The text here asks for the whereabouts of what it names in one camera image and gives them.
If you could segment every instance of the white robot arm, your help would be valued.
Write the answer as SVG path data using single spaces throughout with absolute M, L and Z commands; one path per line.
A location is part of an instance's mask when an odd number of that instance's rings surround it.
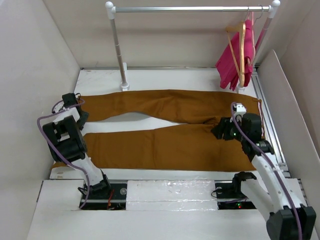
M 309 240 L 316 212 L 292 191 L 277 163 L 271 144 L 262 137 L 261 118 L 232 103 L 232 117 L 222 117 L 211 132 L 217 139 L 238 140 L 243 152 L 260 174 L 267 192 L 251 172 L 232 179 L 233 190 L 248 197 L 262 214 L 271 240 Z
M 63 162 L 76 170 L 81 170 L 85 180 L 85 187 L 79 188 L 82 194 L 108 199 L 112 190 L 110 182 L 107 176 L 91 162 L 91 158 L 87 155 L 86 142 L 81 134 L 89 114 L 81 109 L 73 93 L 63 95 L 62 101 L 63 110 L 57 111 L 59 114 L 53 112 L 53 115 L 57 114 L 57 118 L 42 126 L 42 133 L 50 143 L 51 155 L 56 162 Z

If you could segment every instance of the cable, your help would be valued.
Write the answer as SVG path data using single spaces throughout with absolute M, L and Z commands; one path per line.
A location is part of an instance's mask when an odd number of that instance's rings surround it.
M 108 205 L 106 206 L 106 209 L 107 209 L 107 210 L 108 210 L 109 207 L 111 206 L 110 201 L 111 201 L 111 199 L 112 199 L 112 196 L 114 195 L 114 192 L 115 192 L 115 190 L 112 189 L 112 191 L 111 191 L 111 193 L 110 193 L 110 197 L 109 197 L 109 199 L 108 199 Z
M 56 108 L 56 106 L 59 104 L 59 103 L 62 103 L 63 102 L 63 100 L 60 100 L 60 101 L 58 101 L 55 105 L 53 105 L 53 107 L 51 108 L 51 113 L 52 114 L 54 114 L 55 113 L 55 108 Z
M 211 192 L 211 197 L 213 197 L 215 199 L 218 199 L 217 196 L 213 196 L 213 194 L 218 194 L 218 190 L 216 189 L 213 192 Z M 237 203 L 237 202 L 245 202 L 245 201 L 247 201 L 247 199 L 248 199 L 247 197 L 243 197 L 243 198 L 238 198 L 238 199 L 235 199 L 235 200 L 224 201 L 223 203 L 225 203 L 225 204 L 233 204 L 233 203 Z
M 88 197 L 89 197 L 89 189 L 90 189 L 90 179 L 88 177 L 88 173 L 85 169 L 83 169 L 82 167 L 79 167 L 79 166 L 75 166 L 73 165 L 71 162 L 69 162 L 59 151 L 58 149 L 55 147 L 55 145 L 50 141 L 50 139 L 48 138 L 48 136 L 46 135 L 46 133 L 44 132 L 44 130 L 42 129 L 41 127 L 41 124 L 40 124 L 40 121 L 43 120 L 43 119 L 48 119 L 48 118 L 51 118 L 53 116 L 56 116 L 56 115 L 59 115 L 71 108 L 75 108 L 77 106 L 81 106 L 85 103 L 85 100 L 81 99 L 82 102 L 78 103 L 78 104 L 75 104 L 75 105 L 72 105 L 66 109 L 63 109 L 61 111 L 58 111 L 56 113 L 53 113 L 53 114 L 50 114 L 50 115 L 47 115 L 47 116 L 41 116 L 39 117 L 37 120 L 36 120 L 36 124 L 40 130 L 40 133 L 42 134 L 42 136 L 44 137 L 44 139 L 46 140 L 46 142 L 49 144 L 49 146 L 53 149 L 53 151 L 58 155 L 58 157 L 63 161 L 63 163 L 65 163 L 66 165 L 74 168 L 74 169 L 77 169 L 77 170 L 80 170 L 84 173 L 85 175 L 85 178 L 86 178 L 86 181 L 87 181 L 87 191 L 86 191 L 86 195 L 85 195 L 85 199 L 84 199 L 84 202 L 83 204 L 79 207 L 80 209 L 83 208 L 84 205 L 86 205 L 87 201 L 88 201 Z
M 234 114 L 234 109 L 233 109 L 233 106 L 237 104 L 236 102 L 233 102 L 231 103 L 231 116 L 232 116 L 232 120 L 234 122 L 234 125 L 236 126 L 236 128 L 238 129 L 239 133 L 244 137 L 245 140 L 248 141 L 248 143 L 251 144 L 251 146 L 259 151 L 262 156 L 264 156 L 265 160 L 268 162 L 268 164 L 270 165 L 270 167 L 272 169 L 275 169 L 276 166 L 273 164 L 273 162 L 270 160 L 270 158 L 253 142 L 251 141 L 247 136 L 246 134 L 242 131 L 242 129 L 240 128 L 238 122 L 236 121 L 236 116 Z M 295 216 L 295 220 L 296 220 L 296 224 L 297 224 L 297 228 L 298 228 L 298 240 L 303 240 L 302 238 L 302 228 L 301 228 L 301 224 L 300 224 L 300 219 L 299 219 L 299 215 L 298 215 L 298 212 L 297 212 L 297 209 L 295 207 L 295 204 L 294 204 L 294 201 L 292 200 L 291 196 L 290 196 L 290 193 L 288 192 L 284 182 L 282 181 L 281 177 L 280 177 L 280 174 L 277 172 L 277 171 L 274 171 L 274 174 L 276 176 L 276 178 L 278 179 L 279 181 L 279 184 L 281 185 L 282 189 L 283 189 L 283 192 L 287 198 L 287 200 L 289 201 L 290 203 L 290 206 L 293 210 L 293 213 L 294 213 L 294 216 Z
M 79 101 L 80 98 L 81 98 L 81 93 L 78 92 L 78 93 L 75 94 L 75 96 L 77 96 L 77 95 L 79 95 L 79 97 L 78 97 L 78 101 Z M 55 108 L 56 108 L 56 106 L 57 106 L 59 103 L 62 103 L 62 102 L 63 102 L 63 100 L 60 100 L 60 101 L 58 101 L 55 105 L 53 105 L 53 107 L 51 108 L 51 113 L 52 113 L 52 114 L 55 113 Z

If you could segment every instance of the pink cloth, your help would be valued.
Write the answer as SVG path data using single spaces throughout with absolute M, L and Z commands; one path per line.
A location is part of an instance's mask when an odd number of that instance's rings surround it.
M 253 49 L 253 35 L 252 35 L 252 21 L 245 21 L 245 36 L 244 36 L 244 86 L 247 87 L 251 75 L 253 72 L 252 64 L 248 64 L 248 62 L 252 62 L 254 57 L 254 49 Z M 240 68 L 239 56 L 240 56 L 240 43 L 239 43 L 239 33 L 237 32 L 234 37 L 231 39 L 231 45 L 233 47 L 233 52 L 235 55 L 235 59 Z M 237 73 L 237 69 L 235 66 L 234 59 L 231 54 L 230 46 L 226 47 L 220 59 L 216 63 L 215 67 L 217 68 L 221 82 L 220 87 L 225 89 L 228 84 L 230 84 L 230 89 L 233 91 L 236 89 L 239 81 L 239 76 Z

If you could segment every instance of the clothes rack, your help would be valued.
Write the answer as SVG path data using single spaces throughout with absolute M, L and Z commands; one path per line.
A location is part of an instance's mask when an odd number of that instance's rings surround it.
M 261 43 L 263 42 L 268 28 L 272 22 L 272 19 L 276 15 L 277 9 L 280 6 L 280 0 L 273 0 L 269 6 L 177 6 L 177 7 L 116 7 L 110 1 L 105 3 L 108 18 L 110 19 L 112 34 L 114 40 L 114 46 L 116 56 L 119 64 L 121 74 L 121 85 L 123 91 L 129 89 L 130 84 L 127 81 L 127 64 L 123 62 L 119 39 L 117 34 L 115 13 L 164 13 L 164 12 L 268 12 L 269 15 L 263 25 L 263 28 L 259 34 L 258 40 L 255 45 L 256 55 L 260 50 Z

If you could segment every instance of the garment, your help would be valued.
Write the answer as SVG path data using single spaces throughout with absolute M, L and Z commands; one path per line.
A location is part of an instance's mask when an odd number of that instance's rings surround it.
M 231 45 L 237 61 L 240 65 L 240 43 L 239 33 L 237 32 L 231 39 Z M 253 46 L 253 24 L 251 20 L 245 21 L 245 35 L 244 35 L 244 87 L 247 87 L 251 75 L 253 73 L 253 58 L 254 58 L 254 46 Z M 228 45 L 222 53 L 220 59 L 216 63 L 220 74 L 220 87 L 225 89 L 230 84 L 230 89 L 235 90 L 238 84 L 239 76 L 232 57 L 230 46 Z
M 242 103 L 259 115 L 258 99 L 229 92 L 146 90 L 82 96 L 88 121 L 129 112 L 188 123 L 154 130 L 89 133 L 88 156 L 98 168 L 188 171 L 252 171 L 254 167 L 236 140 L 217 140 L 210 132 L 230 104 Z

